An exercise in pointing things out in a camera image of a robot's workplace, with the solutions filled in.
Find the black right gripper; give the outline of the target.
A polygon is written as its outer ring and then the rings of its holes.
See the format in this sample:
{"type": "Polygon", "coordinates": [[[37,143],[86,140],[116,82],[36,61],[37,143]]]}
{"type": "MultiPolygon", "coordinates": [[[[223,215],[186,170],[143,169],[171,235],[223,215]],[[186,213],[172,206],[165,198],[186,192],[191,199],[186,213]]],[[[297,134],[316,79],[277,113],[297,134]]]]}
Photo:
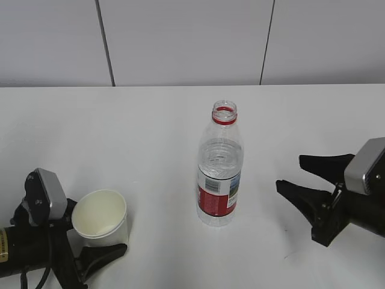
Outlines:
{"type": "Polygon", "coordinates": [[[350,224],[384,237],[384,193],[364,195],[345,186],[344,172],[354,154],[299,155],[300,167],[333,185],[334,192],[276,181],[278,194],[288,200],[312,225],[312,240],[327,247],[350,224]]]}

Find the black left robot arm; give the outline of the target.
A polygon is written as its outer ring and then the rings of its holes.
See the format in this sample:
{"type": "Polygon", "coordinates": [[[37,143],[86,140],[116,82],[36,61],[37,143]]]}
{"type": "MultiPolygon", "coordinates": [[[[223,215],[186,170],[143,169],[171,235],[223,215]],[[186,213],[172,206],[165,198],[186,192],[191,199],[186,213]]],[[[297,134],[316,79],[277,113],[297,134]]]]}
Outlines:
{"type": "Polygon", "coordinates": [[[49,272],[54,273],[62,288],[87,288],[85,282],[90,276],[122,257],[128,248],[124,243],[85,246],[79,256],[74,256],[67,231],[73,229],[71,214],[75,205],[68,199],[63,217],[41,226],[31,226],[27,211],[19,205],[12,225],[1,228],[1,277],[20,274],[21,287],[27,288],[26,274],[44,269],[37,288],[45,284],[49,272]]]}

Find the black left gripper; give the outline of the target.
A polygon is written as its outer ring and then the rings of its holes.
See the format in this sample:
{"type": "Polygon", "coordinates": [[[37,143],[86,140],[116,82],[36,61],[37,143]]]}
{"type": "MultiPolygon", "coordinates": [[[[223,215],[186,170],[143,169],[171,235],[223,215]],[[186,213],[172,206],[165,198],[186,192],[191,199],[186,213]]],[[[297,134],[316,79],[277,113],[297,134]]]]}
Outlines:
{"type": "Polygon", "coordinates": [[[28,288],[26,274],[44,268],[37,284],[42,288],[53,271],[62,288],[87,288],[84,284],[97,271],[123,257],[128,249],[124,243],[102,247],[83,247],[78,256],[78,269],[69,244],[67,231],[73,228],[72,214],[77,201],[67,198],[67,207],[59,220],[48,221],[43,226],[32,226],[29,214],[21,203],[10,220],[11,258],[20,273],[20,287],[28,288]]]}

